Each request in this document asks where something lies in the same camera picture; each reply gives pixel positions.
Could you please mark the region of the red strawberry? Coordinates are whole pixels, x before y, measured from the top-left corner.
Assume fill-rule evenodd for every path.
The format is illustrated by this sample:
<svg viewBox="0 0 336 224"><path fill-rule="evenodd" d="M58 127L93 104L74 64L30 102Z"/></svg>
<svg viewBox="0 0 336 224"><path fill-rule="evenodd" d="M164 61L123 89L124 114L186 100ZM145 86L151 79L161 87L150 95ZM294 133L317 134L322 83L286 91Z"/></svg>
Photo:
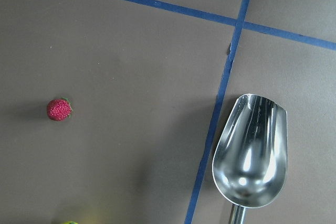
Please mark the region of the red strawberry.
<svg viewBox="0 0 336 224"><path fill-rule="evenodd" d="M51 100L46 107L47 116L53 121L63 121L71 117L73 109L67 98Z"/></svg>

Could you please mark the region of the steel scoop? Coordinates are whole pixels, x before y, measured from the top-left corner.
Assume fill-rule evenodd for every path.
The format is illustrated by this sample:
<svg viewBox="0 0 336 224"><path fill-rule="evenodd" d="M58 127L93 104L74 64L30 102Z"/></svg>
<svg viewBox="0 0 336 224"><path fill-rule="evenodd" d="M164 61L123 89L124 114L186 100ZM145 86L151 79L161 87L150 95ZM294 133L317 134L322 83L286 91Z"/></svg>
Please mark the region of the steel scoop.
<svg viewBox="0 0 336 224"><path fill-rule="evenodd" d="M243 94L219 138L212 161L216 188L231 202L229 223L244 223L247 209L269 205L287 177L287 112L276 102Z"/></svg>

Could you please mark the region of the yellow lemon with sticker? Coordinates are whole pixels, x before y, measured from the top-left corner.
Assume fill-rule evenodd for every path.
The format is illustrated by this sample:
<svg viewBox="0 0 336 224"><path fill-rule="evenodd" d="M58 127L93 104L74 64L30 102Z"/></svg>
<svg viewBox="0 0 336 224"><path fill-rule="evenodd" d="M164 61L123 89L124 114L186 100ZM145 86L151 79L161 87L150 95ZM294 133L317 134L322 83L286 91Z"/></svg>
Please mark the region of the yellow lemon with sticker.
<svg viewBox="0 0 336 224"><path fill-rule="evenodd" d="M64 221L64 222L61 222L60 224L78 224L78 223L75 221Z"/></svg>

